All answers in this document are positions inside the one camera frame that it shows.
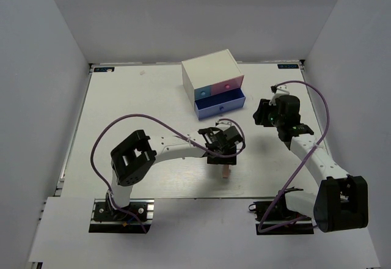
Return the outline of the pink eraser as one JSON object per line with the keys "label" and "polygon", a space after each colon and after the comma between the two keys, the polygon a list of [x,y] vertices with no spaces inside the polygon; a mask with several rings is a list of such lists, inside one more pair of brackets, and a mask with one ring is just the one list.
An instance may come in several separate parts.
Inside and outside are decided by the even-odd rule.
{"label": "pink eraser", "polygon": [[227,179],[230,175],[230,166],[225,164],[222,166],[222,178]]}

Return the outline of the pink drawer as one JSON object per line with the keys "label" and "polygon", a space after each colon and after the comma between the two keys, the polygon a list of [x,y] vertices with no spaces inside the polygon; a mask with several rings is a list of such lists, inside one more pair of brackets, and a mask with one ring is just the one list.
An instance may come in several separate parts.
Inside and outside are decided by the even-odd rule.
{"label": "pink drawer", "polygon": [[211,95],[221,94],[233,89],[241,88],[244,76],[239,76],[226,81],[221,81],[211,86]]}

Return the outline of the light blue small drawer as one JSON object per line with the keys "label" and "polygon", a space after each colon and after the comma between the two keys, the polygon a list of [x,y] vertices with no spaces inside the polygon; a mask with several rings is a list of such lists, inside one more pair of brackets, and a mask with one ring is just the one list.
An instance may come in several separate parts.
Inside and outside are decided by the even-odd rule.
{"label": "light blue small drawer", "polygon": [[194,100],[200,100],[211,95],[211,86],[194,89]]}

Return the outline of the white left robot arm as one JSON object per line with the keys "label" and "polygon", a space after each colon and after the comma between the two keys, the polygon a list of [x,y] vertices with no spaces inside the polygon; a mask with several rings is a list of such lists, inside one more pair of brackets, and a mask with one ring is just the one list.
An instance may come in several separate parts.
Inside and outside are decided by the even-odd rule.
{"label": "white left robot arm", "polygon": [[134,131],[111,151],[108,212],[115,219],[128,215],[133,186],[144,179],[153,165],[180,158],[206,158],[207,164],[235,165],[239,144],[245,146],[244,134],[229,123],[199,129],[183,138],[177,134],[148,136],[144,130]]}

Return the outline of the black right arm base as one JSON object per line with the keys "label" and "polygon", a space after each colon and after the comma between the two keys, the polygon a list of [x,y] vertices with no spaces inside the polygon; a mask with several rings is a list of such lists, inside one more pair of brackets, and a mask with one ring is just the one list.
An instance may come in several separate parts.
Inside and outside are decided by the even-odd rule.
{"label": "black right arm base", "polygon": [[298,212],[293,212],[288,210],[282,204],[277,204],[269,213],[265,222],[262,225],[262,229],[266,230],[272,226],[288,222],[284,226],[277,227],[275,229],[270,229],[266,232],[259,232],[258,225],[262,219],[267,208],[272,201],[254,201],[248,206],[250,213],[253,213],[255,216],[255,231],[257,235],[313,235],[315,230],[315,225],[312,222],[312,219],[309,217],[303,218],[302,220],[294,222],[296,218],[302,217]]}

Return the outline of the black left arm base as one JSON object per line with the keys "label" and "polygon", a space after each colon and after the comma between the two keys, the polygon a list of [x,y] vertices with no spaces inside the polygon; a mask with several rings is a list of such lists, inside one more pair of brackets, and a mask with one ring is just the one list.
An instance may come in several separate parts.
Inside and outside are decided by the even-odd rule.
{"label": "black left arm base", "polygon": [[153,199],[132,199],[125,210],[136,215],[141,221],[129,213],[112,208],[108,201],[96,199],[94,201],[89,224],[89,233],[106,234],[145,234],[149,231],[154,212]]}

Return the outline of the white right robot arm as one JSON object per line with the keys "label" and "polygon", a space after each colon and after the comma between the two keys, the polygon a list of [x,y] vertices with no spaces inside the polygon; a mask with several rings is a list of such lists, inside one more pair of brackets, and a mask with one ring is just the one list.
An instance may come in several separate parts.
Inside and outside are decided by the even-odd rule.
{"label": "white right robot arm", "polygon": [[307,168],[318,185],[316,194],[302,188],[280,191],[259,218],[259,223],[279,216],[283,225],[311,218],[322,232],[361,229],[368,225],[368,184],[341,168],[321,148],[313,130],[301,123],[300,100],[281,95],[260,100],[253,118],[256,125],[274,127],[279,139]]}

